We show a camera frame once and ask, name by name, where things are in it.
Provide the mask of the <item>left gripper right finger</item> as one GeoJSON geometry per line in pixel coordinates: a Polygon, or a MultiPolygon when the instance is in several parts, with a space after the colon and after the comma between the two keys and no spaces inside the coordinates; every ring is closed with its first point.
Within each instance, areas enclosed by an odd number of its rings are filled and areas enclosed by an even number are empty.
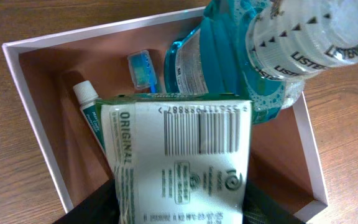
{"type": "Polygon", "coordinates": [[[305,224],[288,213],[250,180],[242,203],[243,224],[305,224]]]}

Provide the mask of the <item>white open cardboard box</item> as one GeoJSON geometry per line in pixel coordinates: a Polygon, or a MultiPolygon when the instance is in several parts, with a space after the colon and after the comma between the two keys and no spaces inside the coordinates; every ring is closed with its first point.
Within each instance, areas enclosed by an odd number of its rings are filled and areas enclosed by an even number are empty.
{"type": "MultiPolygon", "coordinates": [[[[186,36],[200,7],[17,42],[2,49],[62,206],[69,212],[110,177],[73,86],[89,80],[102,98],[131,94],[127,56],[147,49],[158,74],[170,44],[186,36]]],[[[310,222],[328,206],[304,96],[252,131],[250,178],[285,210],[310,222]]]]}

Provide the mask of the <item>blue white toothbrush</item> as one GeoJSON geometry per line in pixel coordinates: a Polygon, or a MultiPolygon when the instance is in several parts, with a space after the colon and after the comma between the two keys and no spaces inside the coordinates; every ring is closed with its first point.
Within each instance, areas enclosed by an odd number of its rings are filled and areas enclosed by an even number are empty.
{"type": "Polygon", "coordinates": [[[157,76],[148,50],[134,52],[127,56],[129,71],[136,90],[149,88],[157,92],[157,76]]]}

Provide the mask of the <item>green white soap box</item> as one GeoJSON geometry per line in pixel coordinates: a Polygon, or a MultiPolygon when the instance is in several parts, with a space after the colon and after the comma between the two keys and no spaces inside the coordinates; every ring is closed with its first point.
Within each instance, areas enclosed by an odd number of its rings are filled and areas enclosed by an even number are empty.
{"type": "Polygon", "coordinates": [[[233,94],[98,100],[120,223],[242,223],[253,102],[233,94]]]}

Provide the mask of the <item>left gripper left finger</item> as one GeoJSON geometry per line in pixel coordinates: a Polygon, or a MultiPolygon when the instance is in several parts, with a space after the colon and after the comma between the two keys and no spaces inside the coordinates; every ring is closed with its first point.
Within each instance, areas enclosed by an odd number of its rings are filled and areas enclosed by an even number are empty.
{"type": "Polygon", "coordinates": [[[111,179],[53,224],[118,224],[119,217],[115,182],[111,179]]]}

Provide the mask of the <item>blue mouthwash bottle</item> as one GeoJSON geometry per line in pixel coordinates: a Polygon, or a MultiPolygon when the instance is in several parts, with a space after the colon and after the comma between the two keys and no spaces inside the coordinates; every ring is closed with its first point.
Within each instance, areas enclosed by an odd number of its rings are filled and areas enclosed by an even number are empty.
{"type": "Polygon", "coordinates": [[[211,1],[165,56],[169,93],[234,93],[253,122],[291,107],[307,79],[358,63],[358,1],[211,1]]]}

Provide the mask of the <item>teal toothpaste tube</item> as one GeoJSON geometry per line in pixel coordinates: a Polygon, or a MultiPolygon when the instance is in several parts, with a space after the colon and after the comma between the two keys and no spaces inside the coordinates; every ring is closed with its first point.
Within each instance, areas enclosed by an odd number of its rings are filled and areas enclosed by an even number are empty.
{"type": "Polygon", "coordinates": [[[99,95],[89,80],[80,82],[73,86],[74,94],[80,105],[80,111],[85,118],[88,126],[96,138],[99,147],[105,154],[104,139],[101,129],[101,123],[96,111],[96,100],[99,95]]]}

